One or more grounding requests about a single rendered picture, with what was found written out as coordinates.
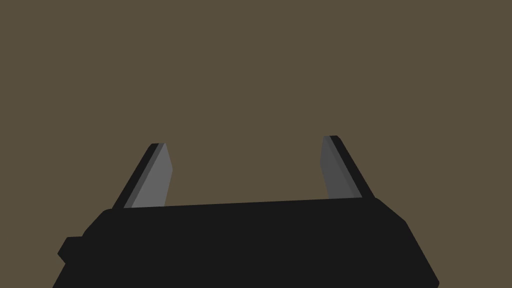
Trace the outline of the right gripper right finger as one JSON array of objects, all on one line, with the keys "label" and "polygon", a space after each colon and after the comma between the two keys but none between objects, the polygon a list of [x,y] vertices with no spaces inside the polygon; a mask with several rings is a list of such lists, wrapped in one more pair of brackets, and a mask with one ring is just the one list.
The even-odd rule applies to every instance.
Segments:
[{"label": "right gripper right finger", "polygon": [[375,197],[339,136],[322,138],[320,168],[328,199]]}]

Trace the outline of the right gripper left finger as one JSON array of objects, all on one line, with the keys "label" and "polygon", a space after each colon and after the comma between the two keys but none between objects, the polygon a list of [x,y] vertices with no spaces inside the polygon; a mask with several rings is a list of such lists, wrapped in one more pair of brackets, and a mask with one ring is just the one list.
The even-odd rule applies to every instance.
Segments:
[{"label": "right gripper left finger", "polygon": [[172,173],[167,145],[150,144],[112,208],[165,206]]}]

